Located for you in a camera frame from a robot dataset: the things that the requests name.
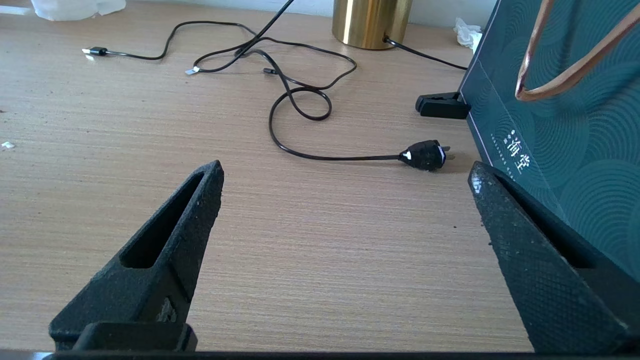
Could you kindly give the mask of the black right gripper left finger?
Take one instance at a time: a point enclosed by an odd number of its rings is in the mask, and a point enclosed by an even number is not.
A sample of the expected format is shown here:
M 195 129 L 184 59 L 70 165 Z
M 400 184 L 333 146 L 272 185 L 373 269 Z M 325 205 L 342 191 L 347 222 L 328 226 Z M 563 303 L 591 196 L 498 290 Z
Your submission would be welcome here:
M 213 161 L 186 178 L 50 322 L 56 350 L 71 350 L 98 322 L 186 322 L 224 176 Z

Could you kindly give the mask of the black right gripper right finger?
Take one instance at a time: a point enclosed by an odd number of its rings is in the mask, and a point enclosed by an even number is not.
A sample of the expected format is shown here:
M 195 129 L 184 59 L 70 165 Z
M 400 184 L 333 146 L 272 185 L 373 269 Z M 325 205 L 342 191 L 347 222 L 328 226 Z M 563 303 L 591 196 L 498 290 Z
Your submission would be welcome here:
M 639 282 L 497 168 L 467 182 L 534 351 L 638 354 Z

